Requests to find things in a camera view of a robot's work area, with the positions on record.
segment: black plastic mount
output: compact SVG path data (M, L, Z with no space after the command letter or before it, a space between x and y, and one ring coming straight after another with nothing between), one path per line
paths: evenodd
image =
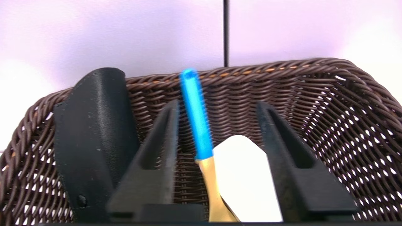
M139 148L124 72L87 74L56 105L55 160L76 222L108 222L106 202Z
M173 204L177 154L178 101L159 113L107 209L116 222L197 222L198 204Z
M258 121L284 222L353 221L357 207L336 177L270 105Z

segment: white backdrop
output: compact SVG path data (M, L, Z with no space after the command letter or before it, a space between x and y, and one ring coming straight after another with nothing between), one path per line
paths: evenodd
M88 72L223 66L220 0L0 1L0 150L37 99Z

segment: woven basket wall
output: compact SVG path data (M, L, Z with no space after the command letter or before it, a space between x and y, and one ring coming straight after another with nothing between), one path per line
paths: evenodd
M263 148L255 108L265 101L352 193L361 208L356 220L401 220L402 108L366 72L346 60L317 58L218 68L200 77L214 145L240 134ZM161 108L180 99L175 202L203 203L207 213L178 74L128 78L127 89L141 141ZM0 157L0 225L73 220L53 160L51 113L70 90L29 108Z

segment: blue plastic handle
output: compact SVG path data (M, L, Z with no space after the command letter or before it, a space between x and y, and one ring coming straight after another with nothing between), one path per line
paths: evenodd
M196 149L195 159L204 160L213 156L211 132L204 96L197 71L186 69L180 74L180 86Z

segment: black 3d-printed part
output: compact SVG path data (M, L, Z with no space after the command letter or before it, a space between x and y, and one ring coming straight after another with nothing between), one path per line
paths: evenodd
M76 222L108 222L105 205L139 148L125 75L87 74L54 108L56 167Z
M276 110L259 102L257 115L284 222L353 221L351 195Z

